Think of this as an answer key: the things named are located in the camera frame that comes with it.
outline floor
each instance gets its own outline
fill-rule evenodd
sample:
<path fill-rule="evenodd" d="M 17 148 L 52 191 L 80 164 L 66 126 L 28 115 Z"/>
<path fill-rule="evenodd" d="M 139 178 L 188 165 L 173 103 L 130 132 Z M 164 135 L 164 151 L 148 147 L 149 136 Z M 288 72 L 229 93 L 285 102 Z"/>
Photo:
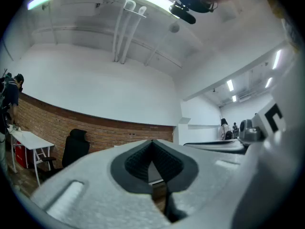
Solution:
<path fill-rule="evenodd" d="M 11 158 L 11 151 L 6 151 L 6 161 L 8 164 L 8 172 L 11 177 L 14 185 L 20 187 L 20 191 L 27 197 L 30 197 L 31 194 L 38 188 L 36 174 L 34 168 L 25 169 L 17 161 L 14 155 L 15 165 L 17 173 L 13 172 L 13 161 Z M 161 212 L 164 212 L 165 208 L 165 194 L 166 194 L 166 185 L 165 183 L 159 183 L 153 185 L 153 201 L 155 205 Z"/>
<path fill-rule="evenodd" d="M 8 173 L 12 179 L 14 185 L 20 187 L 20 191 L 27 197 L 30 197 L 31 194 L 38 188 L 38 183 L 35 175 L 34 169 L 25 169 L 23 168 L 15 159 L 15 166 L 17 173 L 14 173 L 13 161 L 11 158 L 11 151 L 6 151 L 6 162 L 8 164 Z"/>

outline red brick wall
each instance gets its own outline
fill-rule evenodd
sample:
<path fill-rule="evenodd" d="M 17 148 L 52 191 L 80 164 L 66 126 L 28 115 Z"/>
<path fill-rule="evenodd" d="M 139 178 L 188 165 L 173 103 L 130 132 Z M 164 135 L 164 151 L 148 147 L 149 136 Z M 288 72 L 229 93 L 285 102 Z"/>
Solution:
<path fill-rule="evenodd" d="M 74 128 L 87 131 L 86 140 L 90 142 L 89 152 L 143 139 L 173 141 L 172 126 L 97 118 L 46 104 L 26 94 L 20 94 L 18 110 L 22 130 L 31 131 L 55 144 L 51 149 L 51 156 L 59 160 L 58 166 L 61 165 L 66 138 Z"/>

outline white ceiling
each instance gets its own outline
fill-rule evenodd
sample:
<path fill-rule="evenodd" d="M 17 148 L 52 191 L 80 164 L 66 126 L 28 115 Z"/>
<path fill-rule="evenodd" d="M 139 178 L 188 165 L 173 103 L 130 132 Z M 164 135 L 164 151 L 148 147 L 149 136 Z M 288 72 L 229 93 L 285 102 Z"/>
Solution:
<path fill-rule="evenodd" d="M 227 104 L 234 104 L 232 100 L 232 96 L 234 95 L 237 96 L 237 102 L 243 102 L 251 97 L 268 92 L 280 80 L 281 76 L 289 66 L 292 57 L 292 48 L 286 46 L 281 50 L 279 63 L 274 70 L 272 68 L 275 62 L 275 54 L 252 69 L 233 77 L 233 91 L 230 92 L 227 83 L 224 83 L 216 87 L 215 91 L 211 90 L 204 93 L 204 96 L 219 107 L 222 107 Z M 273 79 L 269 87 L 265 88 L 270 77 Z"/>
<path fill-rule="evenodd" d="M 185 63 L 188 58 L 206 52 L 213 42 L 218 42 L 220 34 L 239 24 L 264 0 L 231 0 L 219 4 L 213 13 L 200 14 L 191 11 L 197 19 L 195 25 L 177 20 L 174 16 L 153 8 L 143 1 L 135 1 L 136 11 L 142 5 L 148 7 L 144 14 L 147 18 L 141 20 L 127 57 L 144 63 L 168 31 L 169 25 L 177 21 L 180 31 L 175 34 L 169 33 L 149 64 L 173 77 L 182 68 L 189 67 Z M 94 9 L 90 5 L 86 8 L 77 7 L 77 4 L 74 7 L 59 6 L 56 0 L 53 0 L 51 17 L 58 43 L 71 43 L 111 51 L 119 7 L 116 4 L 102 5 L 96 15 L 84 16 L 92 13 Z M 28 20 L 35 43 L 53 42 L 47 10 L 39 7 L 29 11 Z"/>

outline red container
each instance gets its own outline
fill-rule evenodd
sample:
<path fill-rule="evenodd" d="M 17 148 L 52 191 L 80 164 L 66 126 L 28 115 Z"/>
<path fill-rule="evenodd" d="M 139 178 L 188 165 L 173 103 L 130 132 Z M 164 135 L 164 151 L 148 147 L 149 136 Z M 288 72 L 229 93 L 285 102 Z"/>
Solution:
<path fill-rule="evenodd" d="M 26 151 L 25 146 L 21 146 L 21 145 L 15 146 L 16 160 L 23 168 L 26 169 L 27 163 L 25 162 L 25 151 Z"/>

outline black office chair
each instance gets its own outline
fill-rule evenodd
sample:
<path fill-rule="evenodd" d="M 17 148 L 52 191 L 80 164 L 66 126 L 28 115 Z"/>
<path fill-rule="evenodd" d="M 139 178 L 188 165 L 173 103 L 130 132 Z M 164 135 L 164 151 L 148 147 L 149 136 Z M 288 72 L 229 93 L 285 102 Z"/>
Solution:
<path fill-rule="evenodd" d="M 79 158 L 88 154 L 90 144 L 85 140 L 85 134 L 87 132 L 79 129 L 73 129 L 70 132 L 70 136 L 66 139 L 66 146 L 62 157 L 62 166 L 65 168 L 68 165 L 72 164 Z M 53 160 L 56 160 L 54 157 L 43 157 L 41 158 L 44 162 L 49 162 L 51 170 L 43 171 L 41 173 L 42 180 L 46 180 L 51 176 L 55 175 L 57 172 L 61 171 L 60 169 L 55 169 L 53 165 Z"/>

